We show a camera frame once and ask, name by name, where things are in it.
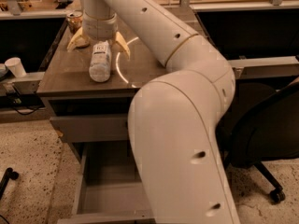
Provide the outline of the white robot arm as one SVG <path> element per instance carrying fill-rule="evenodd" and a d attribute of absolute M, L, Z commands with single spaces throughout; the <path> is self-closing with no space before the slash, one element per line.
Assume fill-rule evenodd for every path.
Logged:
<path fill-rule="evenodd" d="M 122 19 L 167 73 L 131 102 L 128 132 L 157 224 L 240 224 L 215 130 L 235 95 L 227 60 L 153 0 L 83 0 L 83 30 L 108 39 Z"/>

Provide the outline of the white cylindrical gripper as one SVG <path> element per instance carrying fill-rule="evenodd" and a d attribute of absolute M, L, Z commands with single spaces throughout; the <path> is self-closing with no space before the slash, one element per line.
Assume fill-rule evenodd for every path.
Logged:
<path fill-rule="evenodd" d="M 83 22 L 67 45 L 67 50 L 86 48 L 90 45 L 90 39 L 112 39 L 114 51 L 123 52 L 127 59 L 131 52 L 124 37 L 118 30 L 117 15 L 104 0 L 83 0 Z"/>

